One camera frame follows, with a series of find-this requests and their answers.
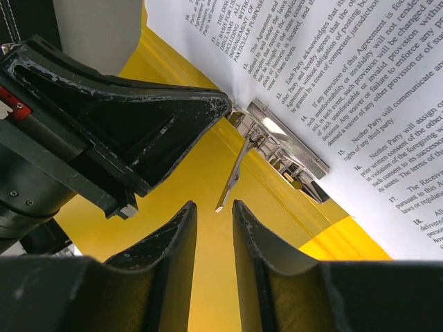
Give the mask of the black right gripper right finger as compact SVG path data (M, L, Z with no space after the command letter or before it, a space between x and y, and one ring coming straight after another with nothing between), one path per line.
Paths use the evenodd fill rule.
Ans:
M243 331L441 331L439 261L321 261L233 203Z

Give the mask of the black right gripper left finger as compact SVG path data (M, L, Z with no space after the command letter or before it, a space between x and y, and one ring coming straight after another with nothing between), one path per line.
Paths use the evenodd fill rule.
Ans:
M197 205L105 262L1 258L2 331L186 331Z

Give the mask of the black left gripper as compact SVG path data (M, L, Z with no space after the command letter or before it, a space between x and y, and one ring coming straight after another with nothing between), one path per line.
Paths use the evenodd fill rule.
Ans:
M134 193L162 183L231 108L217 89L103 75L39 36L1 56L1 85L2 242L75 195L133 217Z

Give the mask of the yellow plastic folder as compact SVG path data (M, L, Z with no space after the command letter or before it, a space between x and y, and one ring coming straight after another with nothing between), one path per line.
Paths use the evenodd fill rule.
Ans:
M136 216L107 219L102 210L75 197L57 214L57 222L82 254L105 261L161 227L187 201L194 201L197 246L188 328L240 331L232 207L216 212L215 206L242 142L241 134L220 120L162 184L138 200ZM230 200L235 199L242 200L267 228L314 258L388 258L335 202L312 201L255 151L243 160L240 180L230 194Z

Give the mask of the metal folder clip mechanism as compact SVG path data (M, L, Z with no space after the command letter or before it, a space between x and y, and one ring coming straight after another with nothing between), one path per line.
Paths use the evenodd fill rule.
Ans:
M228 121L244 137L228 180L216 204L220 212L228 202L228 196L237 185L241 164L250 151L255 150L293 188L303 192L317 203L325 203L329 195L318 180L329 174L329 166L299 139L267 105L255 99L246 109L233 106Z

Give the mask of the printed paper sheet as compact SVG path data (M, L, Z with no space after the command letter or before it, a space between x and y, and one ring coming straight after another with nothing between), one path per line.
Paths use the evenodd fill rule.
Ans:
M441 1L147 1L147 26L250 111L393 258L442 258Z

